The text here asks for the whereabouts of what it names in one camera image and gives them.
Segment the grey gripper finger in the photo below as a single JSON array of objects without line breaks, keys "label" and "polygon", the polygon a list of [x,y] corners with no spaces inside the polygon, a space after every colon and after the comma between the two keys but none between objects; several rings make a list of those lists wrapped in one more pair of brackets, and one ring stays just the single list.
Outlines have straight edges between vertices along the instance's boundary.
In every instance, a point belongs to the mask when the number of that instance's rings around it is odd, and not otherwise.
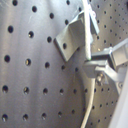
[{"label": "grey gripper finger", "polygon": [[114,47],[105,48],[94,53],[93,60],[107,60],[111,67],[117,67],[128,62],[128,43],[119,43]]},{"label": "grey gripper finger", "polygon": [[126,76],[126,68],[119,66],[112,69],[107,61],[88,61],[83,64],[83,69],[88,78],[94,78],[99,86],[110,85],[120,92]]}]

